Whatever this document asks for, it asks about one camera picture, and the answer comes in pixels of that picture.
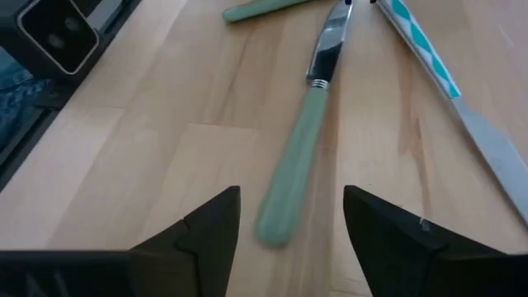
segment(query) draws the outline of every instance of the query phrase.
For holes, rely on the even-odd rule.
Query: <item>green knife handle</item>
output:
[[[286,245],[299,221],[327,97],[327,91],[317,87],[311,87],[304,97],[304,105],[257,217],[257,237],[265,244]]]
[[[256,0],[237,7],[231,7],[224,11],[222,16],[228,22],[241,21],[307,1],[310,0]]]

